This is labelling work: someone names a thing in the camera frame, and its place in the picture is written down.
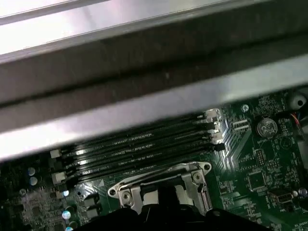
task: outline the metal bracket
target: metal bracket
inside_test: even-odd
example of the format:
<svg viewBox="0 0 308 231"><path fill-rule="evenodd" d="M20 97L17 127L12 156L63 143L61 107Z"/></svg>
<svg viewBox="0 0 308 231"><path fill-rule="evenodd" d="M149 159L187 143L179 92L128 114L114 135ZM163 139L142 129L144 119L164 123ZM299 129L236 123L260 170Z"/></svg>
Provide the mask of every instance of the metal bracket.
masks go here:
<svg viewBox="0 0 308 231"><path fill-rule="evenodd" d="M200 214L205 215L212 209L205 181L205 175L211 169L212 166L208 162L174 165L126 178L111 187L108 195L118 198L122 207L130 207L140 214L144 205L159 203L156 190L145 196L141 194L142 188L177 179L182 182L182 185L174 185L179 202L193 205Z"/></svg>

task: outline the cable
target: cable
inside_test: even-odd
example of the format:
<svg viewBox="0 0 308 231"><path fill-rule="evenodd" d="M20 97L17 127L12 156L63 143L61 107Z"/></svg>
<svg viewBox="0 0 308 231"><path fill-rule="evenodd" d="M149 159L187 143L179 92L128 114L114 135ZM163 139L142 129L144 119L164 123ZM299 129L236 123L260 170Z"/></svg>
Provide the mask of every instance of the cable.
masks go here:
<svg viewBox="0 0 308 231"><path fill-rule="evenodd" d="M298 121L298 119L296 118L295 114L291 114L291 116L294 118L295 123L296 123L297 125L299 125L299 121Z"/></svg>
<svg viewBox="0 0 308 231"><path fill-rule="evenodd" d="M299 134L300 134L301 137L303 138L305 144L308 146L308 140L306 139L305 133L304 133L302 127L300 126L300 123L299 123L298 119L296 118L295 114L293 114L293 113L291 113L291 116L292 116L293 119L295 120L295 123L296 123L297 129L298 129L298 131L299 131Z"/></svg>

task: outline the green circuit board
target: green circuit board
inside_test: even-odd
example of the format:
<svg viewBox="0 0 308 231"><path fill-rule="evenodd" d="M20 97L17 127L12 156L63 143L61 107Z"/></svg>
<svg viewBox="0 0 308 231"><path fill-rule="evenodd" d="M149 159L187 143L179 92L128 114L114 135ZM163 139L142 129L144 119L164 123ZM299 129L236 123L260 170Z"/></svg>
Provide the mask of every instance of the green circuit board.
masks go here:
<svg viewBox="0 0 308 231"><path fill-rule="evenodd" d="M225 106L223 116L230 128L228 147L220 154L211 155L219 188L219 192L212 193L214 207L274 230L296 230L308 224L307 211L296 205L295 199L290 209L281 207L269 194L271 189L298 190L305 185L306 171L295 140L293 121L278 119L279 132L271 139L258 136L254 126L234 131L232 124L247 119L248 124L253 125L260 116L285 110L284 92Z"/></svg>
<svg viewBox="0 0 308 231"><path fill-rule="evenodd" d="M63 147L61 157L53 159L61 163L60 170L65 169L67 177L67 191L60 197L56 196L60 186L51 177L60 170L56 164L51 167L49 153L6 163L0 166L0 187L6 189L8 199L0 197L0 204L14 221L0 230L14 230L17 223L44 231L65 230L72 222L83 225L91 220L84 205L87 196L98 193L99 214L106 215L120 208L119 200L107 194L114 184L189 161L212 164L206 181L213 207L276 231L308 229L308 211L298 204L302 198L292 194L291 203L282 206L272 193L307 188L294 122L289 114L284 115L288 111L286 98L287 92L279 92L215 109L225 150L204 148L206 141L200 129L204 112ZM278 132L272 138L257 133L256 125L265 117L277 123ZM28 185L29 167L36 169L35 186ZM16 205L23 205L23 209L15 211ZM74 208L74 214L64 220L62 213L68 206ZM0 223L7 217L0 209Z"/></svg>

